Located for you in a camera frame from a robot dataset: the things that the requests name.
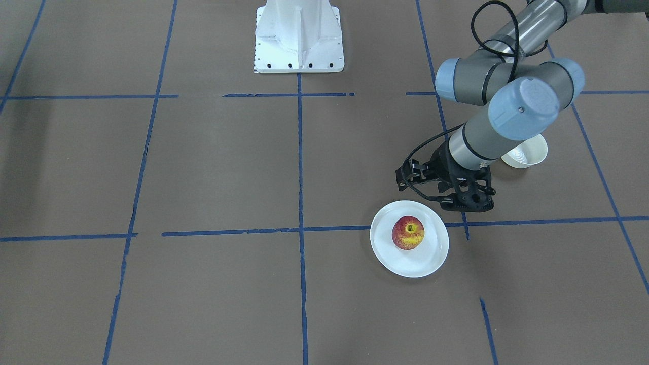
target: white plate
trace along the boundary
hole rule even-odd
[[[424,225],[424,240],[411,250],[400,249],[392,241],[392,228],[404,216],[413,216]],[[432,209],[416,201],[395,201],[381,208],[372,221],[369,239],[378,260],[405,277],[430,275],[442,266],[448,254],[444,222]]]

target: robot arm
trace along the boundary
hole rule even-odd
[[[518,66],[512,72],[514,50],[519,50],[519,61],[568,21],[590,12],[649,12],[649,1],[533,0],[516,16],[518,47],[512,21],[484,42],[491,50],[481,47],[468,58],[445,61],[437,72],[437,94],[483,108],[458,127],[428,162],[410,160],[424,144],[415,149],[396,170],[399,190],[413,188],[445,210],[491,210],[495,189],[489,165],[543,132],[585,83],[581,67],[565,58],[539,66]],[[446,196],[428,196],[414,187],[428,182],[436,182],[440,194],[453,191]]]

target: apple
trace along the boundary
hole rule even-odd
[[[392,241],[400,249],[413,249],[423,240],[424,225],[415,217],[401,217],[392,228]]]

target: black cable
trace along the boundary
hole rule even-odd
[[[505,52],[500,52],[496,51],[495,49],[492,49],[490,47],[487,47],[487,45],[484,44],[483,41],[480,40],[480,37],[478,37],[478,33],[476,32],[476,18],[478,17],[478,14],[484,8],[486,8],[489,5],[500,5],[505,10],[507,10],[507,13],[511,17],[511,21],[514,24],[514,50],[513,53],[505,53]],[[473,38],[478,42],[480,47],[485,49],[486,51],[493,53],[494,55],[498,55],[501,57],[512,57],[514,58],[514,62],[511,65],[511,72],[509,73],[509,80],[508,82],[512,81],[514,79],[514,74],[516,73],[516,68],[519,65],[519,57],[520,57],[520,32],[519,32],[519,21],[516,19],[516,14],[514,14],[514,11],[509,7],[509,5],[503,3],[502,1],[499,0],[491,0],[487,1],[486,3],[482,4],[476,12],[473,14],[473,18],[471,18],[471,34],[473,34]]]
[[[438,138],[440,138],[442,136],[446,136],[448,133],[451,133],[451,132],[454,132],[454,131],[460,129],[463,125],[464,125],[464,123],[462,123],[462,124],[460,124],[458,126],[455,126],[455,127],[451,128],[451,129],[447,130],[446,132],[439,133],[439,134],[429,138],[427,141],[423,142],[422,144],[418,145],[414,150],[412,150],[412,152],[408,155],[408,157],[406,157],[406,159],[404,160],[404,163],[401,165],[401,169],[400,169],[401,170],[401,179],[403,179],[403,181],[408,185],[409,188],[411,188],[415,193],[417,193],[417,195],[421,196],[425,200],[437,201],[438,203],[441,203],[442,200],[444,200],[445,197],[443,197],[443,196],[429,196],[429,195],[426,195],[426,194],[422,193],[419,189],[417,189],[414,185],[412,185],[412,183],[409,180],[406,179],[405,167],[410,163],[410,158],[415,153],[417,153],[417,151],[422,149],[422,147],[424,147],[425,145],[429,144],[430,142],[433,142],[434,140],[436,140],[436,139],[438,139]]]

